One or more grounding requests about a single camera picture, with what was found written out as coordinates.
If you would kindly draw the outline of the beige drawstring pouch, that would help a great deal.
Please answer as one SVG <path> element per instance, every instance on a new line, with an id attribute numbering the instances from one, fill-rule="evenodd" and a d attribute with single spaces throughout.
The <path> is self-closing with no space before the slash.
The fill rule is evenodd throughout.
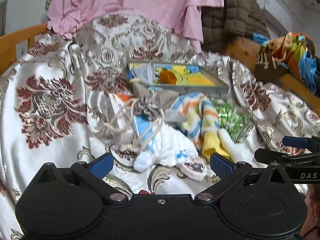
<path id="1" fill-rule="evenodd" d="M 144 149 L 150 139 L 142 142 L 142 135 L 137 136 L 135 129 L 135 116 L 141 116 L 145 120 L 151 122 L 148 130 L 153 127 L 156 129 L 153 131 L 152 136 L 154 137 L 160 130 L 161 126 L 165 123 L 165 118 L 169 116 L 169 107 L 178 98 L 179 93 L 174 90 L 158 90 L 145 87 L 141 83 L 134 82 L 133 87 L 133 98 L 128 100 L 119 112 L 110 120 L 104 122 L 104 126 L 107 131 L 112 133 L 123 132 L 130 126 L 135 131 L 134 139 L 130 144 L 122 145 L 120 151 L 130 151 L 138 153 L 139 150 Z M 113 123 L 116 121 L 118 115 L 120 115 L 123 109 L 129 110 L 129 122 L 124 128 L 115 128 Z"/>

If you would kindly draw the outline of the metal tray with cartoon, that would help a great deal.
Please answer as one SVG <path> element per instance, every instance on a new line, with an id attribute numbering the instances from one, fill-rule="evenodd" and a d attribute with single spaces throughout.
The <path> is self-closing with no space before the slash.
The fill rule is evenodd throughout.
<path id="1" fill-rule="evenodd" d="M 130 70 L 134 66 L 141 66 L 143 63 L 153 63 L 156 74 L 156 81 L 153 85 L 142 83 L 138 78 L 133 77 Z M 177 82 L 175 85 L 163 84 L 159 82 L 159 74 L 162 70 L 172 71 Z M 127 75 L 130 83 L 138 82 L 145 87 L 158 90 L 174 90 L 180 94 L 188 94 L 193 92 L 201 92 L 207 95 L 223 96 L 229 91 L 229 86 L 220 81 L 218 77 L 203 67 L 192 64 L 162 63 L 155 61 L 137 61 L 130 62 Z"/>

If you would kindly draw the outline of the white orange medicine box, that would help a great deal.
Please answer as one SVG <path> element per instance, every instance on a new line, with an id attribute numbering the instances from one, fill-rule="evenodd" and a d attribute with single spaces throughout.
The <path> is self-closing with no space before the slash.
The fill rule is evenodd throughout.
<path id="1" fill-rule="evenodd" d="M 131 98 L 133 98 L 132 95 L 109 93 L 106 105 L 108 121 L 110 121 L 119 112 L 121 107 L 123 107 L 125 103 Z M 122 113 L 118 115 L 116 121 L 113 123 L 113 127 L 121 129 L 124 128 L 129 122 L 128 116 L 129 110 L 123 109 Z M 116 149 L 119 151 L 122 145 L 130 144 L 133 141 L 135 131 L 132 126 L 130 126 L 123 132 L 112 132 L 111 134 Z"/>

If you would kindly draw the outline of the wooden side frame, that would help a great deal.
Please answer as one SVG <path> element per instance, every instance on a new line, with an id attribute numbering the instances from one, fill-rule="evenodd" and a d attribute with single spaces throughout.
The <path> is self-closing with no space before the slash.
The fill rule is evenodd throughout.
<path id="1" fill-rule="evenodd" d="M 275 63 L 271 55 L 258 43 L 244 37 L 236 37 L 228 44 L 225 54 L 245 65 L 257 80 L 264 83 L 271 82 L 293 92 L 319 114 L 319 98 L 289 70 Z"/>

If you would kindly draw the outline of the grey cloth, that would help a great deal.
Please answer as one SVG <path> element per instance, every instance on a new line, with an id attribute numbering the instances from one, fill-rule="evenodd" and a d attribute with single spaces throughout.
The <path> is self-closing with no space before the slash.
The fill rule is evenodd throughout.
<path id="1" fill-rule="evenodd" d="M 142 83 L 153 85 L 156 81 L 155 68 L 153 63 L 143 63 L 141 66 L 134 66 L 130 73 L 133 77 L 138 78 Z"/>

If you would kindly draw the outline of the brown quilted jacket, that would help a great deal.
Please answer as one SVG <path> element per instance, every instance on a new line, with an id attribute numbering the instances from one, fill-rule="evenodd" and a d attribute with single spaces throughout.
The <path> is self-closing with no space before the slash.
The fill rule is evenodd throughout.
<path id="1" fill-rule="evenodd" d="M 256 0 L 224 0 L 223 7 L 203 7 L 201 21 L 204 51 L 223 54 L 237 36 L 252 38 L 257 33 L 270 37 Z"/>

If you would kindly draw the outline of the striped yellow cuff sock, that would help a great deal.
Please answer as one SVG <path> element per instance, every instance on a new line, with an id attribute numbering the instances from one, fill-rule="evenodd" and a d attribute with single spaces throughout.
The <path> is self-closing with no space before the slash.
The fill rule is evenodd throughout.
<path id="1" fill-rule="evenodd" d="M 181 95 L 171 109 L 188 118 L 187 122 L 178 125 L 178 129 L 192 140 L 207 160 L 213 153 L 230 158 L 217 134 L 220 129 L 218 113 L 206 95 L 201 92 Z"/>

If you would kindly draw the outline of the floral satin bedspread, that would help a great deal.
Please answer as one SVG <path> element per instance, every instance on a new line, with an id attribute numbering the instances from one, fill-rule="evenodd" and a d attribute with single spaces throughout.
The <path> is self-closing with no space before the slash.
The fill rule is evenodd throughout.
<path id="1" fill-rule="evenodd" d="M 230 86 L 228 99 L 249 113 L 237 141 L 244 160 L 267 147 L 291 155 L 284 136 L 319 135 L 319 116 L 300 98 L 261 83 L 227 56 L 196 53 L 191 42 L 136 15 L 106 15 L 71 40 L 45 34 L 1 76 L 1 239 L 21 239 L 15 205 L 46 162 L 70 167 L 111 145 L 108 94 L 129 93 L 127 65 L 136 60 L 195 64 Z"/>

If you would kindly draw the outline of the colourful clothes pile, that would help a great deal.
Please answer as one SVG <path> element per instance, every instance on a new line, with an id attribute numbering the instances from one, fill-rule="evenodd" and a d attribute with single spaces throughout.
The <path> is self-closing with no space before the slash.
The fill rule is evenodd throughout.
<path id="1" fill-rule="evenodd" d="M 312 94 L 319 97 L 319 57 L 307 35 L 289 32 L 271 40 L 254 33 L 252 40 L 262 46 L 275 63 L 289 70 Z"/>

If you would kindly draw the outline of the white blue baby sock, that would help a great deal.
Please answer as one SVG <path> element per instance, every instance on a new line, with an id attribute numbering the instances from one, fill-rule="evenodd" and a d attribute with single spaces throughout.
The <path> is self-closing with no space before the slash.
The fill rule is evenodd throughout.
<path id="1" fill-rule="evenodd" d="M 150 139 L 144 149 L 139 150 L 133 167 L 142 173 L 153 165 L 177 167 L 186 177 L 201 181 L 206 175 L 206 166 L 199 157 L 193 142 L 179 130 L 164 123 L 159 132 L 153 137 L 156 129 L 148 130 L 151 122 L 141 116 L 135 116 L 137 136 L 142 135 L 141 141 Z"/>

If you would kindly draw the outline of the pink hanging sheet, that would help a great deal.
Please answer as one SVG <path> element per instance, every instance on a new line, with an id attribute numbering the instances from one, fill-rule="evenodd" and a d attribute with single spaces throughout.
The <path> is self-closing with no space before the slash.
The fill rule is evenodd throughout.
<path id="1" fill-rule="evenodd" d="M 52 0 L 48 28 L 70 37 L 95 17 L 111 13 L 143 15 L 191 40 L 201 51 L 203 32 L 201 9 L 222 8 L 224 0 Z"/>

